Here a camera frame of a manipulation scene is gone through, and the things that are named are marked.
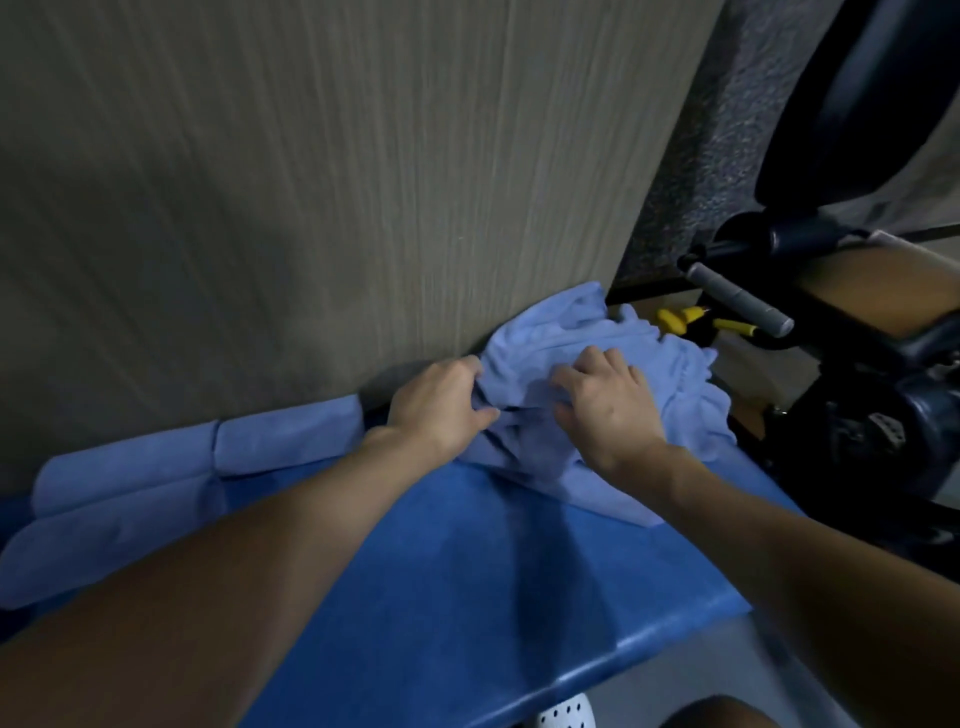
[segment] forearm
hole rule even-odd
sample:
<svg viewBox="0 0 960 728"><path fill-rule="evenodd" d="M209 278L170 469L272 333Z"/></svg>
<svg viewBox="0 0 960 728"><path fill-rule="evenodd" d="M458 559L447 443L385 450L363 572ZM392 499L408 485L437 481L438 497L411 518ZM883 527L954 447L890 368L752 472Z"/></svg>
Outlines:
<svg viewBox="0 0 960 728"><path fill-rule="evenodd" d="M417 449L374 435L329 470L117 573L0 650L0 713L25 725L234 723L429 469Z"/></svg>
<svg viewBox="0 0 960 728"><path fill-rule="evenodd" d="M769 617L864 725L920 724L960 679L960 589L665 449L612 476Z"/></svg>

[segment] towel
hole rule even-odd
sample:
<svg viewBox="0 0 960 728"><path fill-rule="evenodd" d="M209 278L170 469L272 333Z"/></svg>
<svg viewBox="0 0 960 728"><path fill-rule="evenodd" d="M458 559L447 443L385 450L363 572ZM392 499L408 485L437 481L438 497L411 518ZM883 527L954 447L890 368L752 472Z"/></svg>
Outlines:
<svg viewBox="0 0 960 728"><path fill-rule="evenodd" d="M92 584L226 512L223 485L203 475L34 521L0 553L0 608Z"/></svg>
<svg viewBox="0 0 960 728"><path fill-rule="evenodd" d="M32 505L37 518L98 500L213 473L217 423L181 427L47 461L36 476Z"/></svg>
<svg viewBox="0 0 960 728"><path fill-rule="evenodd" d="M352 450L363 433L356 395L240 417L220 425L213 465L220 475L304 465Z"/></svg>
<svg viewBox="0 0 960 728"><path fill-rule="evenodd" d="M662 520L617 491L583 462L553 419L566 395L549 383L553 368L572 364L584 347L617 347L646 376L666 438L703 462L735 444L727 427L730 398L708 383L711 349L660 331L620 306L608 318L594 281L536 303L500 327L480 356L484 374L474 406L494 406L500 418L478 435L461 459L497 469L514 482L589 511L650 526Z"/></svg>

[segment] hand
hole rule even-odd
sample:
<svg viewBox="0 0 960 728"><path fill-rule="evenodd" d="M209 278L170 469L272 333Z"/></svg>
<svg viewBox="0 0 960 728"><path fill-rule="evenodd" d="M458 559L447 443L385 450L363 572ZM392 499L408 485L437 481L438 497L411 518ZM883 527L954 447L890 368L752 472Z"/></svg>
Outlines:
<svg viewBox="0 0 960 728"><path fill-rule="evenodd" d="M643 373L618 349L584 349L572 367L554 370L552 383L570 395L558 402L557 424L594 471L610 481L618 469L666 447L663 424Z"/></svg>
<svg viewBox="0 0 960 728"><path fill-rule="evenodd" d="M483 365L472 355L431 364L397 390L386 426L372 429L367 439L395 436L425 458L430 470L448 463L500 416L494 407L474 410L470 404L473 381L481 374Z"/></svg>

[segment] wooden panel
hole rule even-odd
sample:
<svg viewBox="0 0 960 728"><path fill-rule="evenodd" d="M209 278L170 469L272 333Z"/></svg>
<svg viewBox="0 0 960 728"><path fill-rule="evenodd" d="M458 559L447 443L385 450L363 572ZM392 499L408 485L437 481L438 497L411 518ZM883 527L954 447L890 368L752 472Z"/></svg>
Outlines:
<svg viewBox="0 0 960 728"><path fill-rule="evenodd" d="M609 282L719 5L4 3L7 479Z"/></svg>

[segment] knee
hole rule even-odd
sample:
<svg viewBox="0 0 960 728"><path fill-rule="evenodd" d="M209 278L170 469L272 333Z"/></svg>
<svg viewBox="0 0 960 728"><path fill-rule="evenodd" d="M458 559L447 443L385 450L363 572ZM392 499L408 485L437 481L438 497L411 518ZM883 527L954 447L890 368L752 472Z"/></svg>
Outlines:
<svg viewBox="0 0 960 728"><path fill-rule="evenodd" d="M779 728L765 713L729 695L713 695L690 703L662 728Z"/></svg>

